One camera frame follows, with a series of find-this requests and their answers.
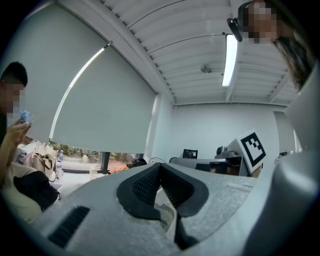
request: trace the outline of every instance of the long hair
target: long hair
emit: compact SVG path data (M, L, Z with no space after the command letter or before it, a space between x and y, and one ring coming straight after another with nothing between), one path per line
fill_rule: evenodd
M307 58L307 50L293 38L279 37L272 43L283 56L291 79L297 90L300 91L312 71Z
M249 27L248 7L251 6L252 3L253 2L244 3L238 9L238 18L242 31ZM272 8L273 10L276 10L277 20L283 21L291 28L294 27L290 20L286 18L285 15L281 15L278 9L275 8L270 2L266 2L265 6L266 8ZM259 42L259 35L249 31L245 32L248 32L249 37L253 38L255 42ZM312 67L308 62L307 49L305 49L294 38L279 37L278 39L274 40L272 44L278 49L284 58L290 77L297 90L300 91L312 71Z

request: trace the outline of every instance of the white ceiling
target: white ceiling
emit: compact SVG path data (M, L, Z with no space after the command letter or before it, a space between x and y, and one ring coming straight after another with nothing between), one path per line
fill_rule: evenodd
M230 87L222 87L226 57L222 33L231 33L226 20L237 15L245 0L77 1L84 4L82 9L91 8L117 30L130 46L126 51L137 54L144 65L133 63L136 60L125 52L117 35L95 25L89 17L94 12L80 11L73 6L74 0L59 2L100 34L105 33L157 92L171 95L175 105L239 102L287 106L297 96L275 47L247 41L239 44ZM203 64L209 64L212 73L202 73ZM156 79L146 77L150 70Z

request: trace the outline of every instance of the computer monitor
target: computer monitor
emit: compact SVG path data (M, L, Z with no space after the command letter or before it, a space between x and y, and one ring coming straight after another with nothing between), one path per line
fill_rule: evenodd
M198 150L184 149L183 150L183 158L197 159L198 158Z

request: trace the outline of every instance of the plastic bottle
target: plastic bottle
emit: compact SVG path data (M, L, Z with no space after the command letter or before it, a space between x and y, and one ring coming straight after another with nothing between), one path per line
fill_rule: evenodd
M62 179L62 175L63 175L63 170L62 170L62 164L61 164L61 160L59 159L57 164L56 164L56 178L58 180L61 180Z
M64 160L64 151L63 150L60 150L59 160L61 161L61 163Z
M90 169L90 180L94 180L96 178L98 178L98 172L97 172L97 169L96 168L91 168Z
M34 121L33 114L30 114L28 111L20 111L20 124L32 124Z

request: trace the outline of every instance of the ceiling light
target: ceiling light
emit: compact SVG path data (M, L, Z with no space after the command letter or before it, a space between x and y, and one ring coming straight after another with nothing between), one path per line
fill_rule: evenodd
M238 42L233 34L226 36L226 58L222 86L229 86L235 70Z

